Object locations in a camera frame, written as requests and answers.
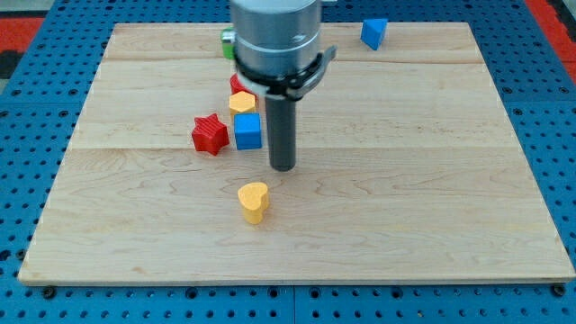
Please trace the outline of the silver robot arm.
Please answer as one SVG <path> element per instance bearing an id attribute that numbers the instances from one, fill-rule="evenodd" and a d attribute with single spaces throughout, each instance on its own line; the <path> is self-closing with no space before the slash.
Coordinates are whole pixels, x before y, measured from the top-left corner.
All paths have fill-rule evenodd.
<path id="1" fill-rule="evenodd" d="M 322 80 L 337 48 L 320 49 L 318 0 L 231 0 L 239 82 L 265 100 L 270 166 L 296 164 L 296 104 Z"/>

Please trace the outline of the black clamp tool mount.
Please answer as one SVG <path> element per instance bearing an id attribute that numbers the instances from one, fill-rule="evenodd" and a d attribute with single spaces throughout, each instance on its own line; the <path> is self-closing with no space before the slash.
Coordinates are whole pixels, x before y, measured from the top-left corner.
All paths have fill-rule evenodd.
<path id="1" fill-rule="evenodd" d="M 337 46 L 333 45 L 304 69 L 289 75 L 269 76 L 248 67 L 233 51 L 238 81 L 258 95 L 282 97 L 287 101 L 300 101 L 312 91 L 325 76 L 329 63 L 337 56 Z"/>

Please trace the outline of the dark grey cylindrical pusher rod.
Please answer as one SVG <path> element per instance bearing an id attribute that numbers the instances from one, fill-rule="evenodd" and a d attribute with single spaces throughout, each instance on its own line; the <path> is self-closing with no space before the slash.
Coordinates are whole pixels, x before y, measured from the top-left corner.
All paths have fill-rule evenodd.
<path id="1" fill-rule="evenodd" d="M 296 164 L 296 102 L 267 96 L 265 117 L 270 166 L 289 171 Z"/>

